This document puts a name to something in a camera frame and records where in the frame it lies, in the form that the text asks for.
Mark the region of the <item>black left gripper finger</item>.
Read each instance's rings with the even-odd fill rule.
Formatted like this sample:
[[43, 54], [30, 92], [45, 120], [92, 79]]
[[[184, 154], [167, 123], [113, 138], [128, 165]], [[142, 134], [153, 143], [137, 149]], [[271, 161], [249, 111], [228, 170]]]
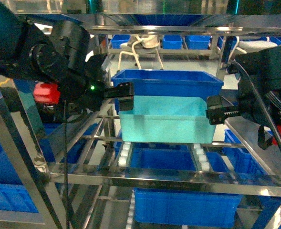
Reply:
[[134, 108], [134, 84], [133, 82], [120, 83], [111, 88], [106, 88], [104, 97], [106, 99], [116, 99], [119, 111], [130, 111]]

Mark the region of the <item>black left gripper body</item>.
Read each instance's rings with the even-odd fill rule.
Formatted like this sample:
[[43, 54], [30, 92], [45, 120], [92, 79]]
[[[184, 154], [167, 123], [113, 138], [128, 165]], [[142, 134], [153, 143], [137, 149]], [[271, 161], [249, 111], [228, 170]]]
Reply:
[[74, 103], [80, 109], [99, 111], [107, 88], [110, 59], [106, 53], [96, 54], [83, 65], [81, 73], [68, 71], [59, 84], [60, 99]]

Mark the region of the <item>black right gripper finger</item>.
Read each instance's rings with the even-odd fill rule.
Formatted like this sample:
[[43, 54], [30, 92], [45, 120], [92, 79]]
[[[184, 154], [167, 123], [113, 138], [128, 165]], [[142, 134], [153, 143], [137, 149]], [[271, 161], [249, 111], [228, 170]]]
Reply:
[[233, 105], [224, 96], [209, 96], [206, 102], [206, 117], [210, 125], [224, 124], [227, 118], [240, 116], [239, 107]]

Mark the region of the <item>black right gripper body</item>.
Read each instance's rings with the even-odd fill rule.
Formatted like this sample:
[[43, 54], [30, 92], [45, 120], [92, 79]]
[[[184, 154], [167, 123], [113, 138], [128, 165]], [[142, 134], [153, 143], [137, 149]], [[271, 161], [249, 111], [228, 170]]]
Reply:
[[[270, 125], [260, 108], [259, 101], [254, 95], [249, 81], [243, 78], [240, 73], [235, 73], [235, 77], [238, 80], [238, 106], [241, 116], [259, 125]], [[269, 86], [269, 83], [265, 83], [266, 77], [260, 74], [250, 75], [250, 77], [253, 84], [256, 86], [258, 92], [260, 93], [262, 100], [264, 101], [274, 123], [277, 125], [278, 120], [275, 116], [276, 108], [265, 96], [265, 94], [268, 92], [267, 86]]]

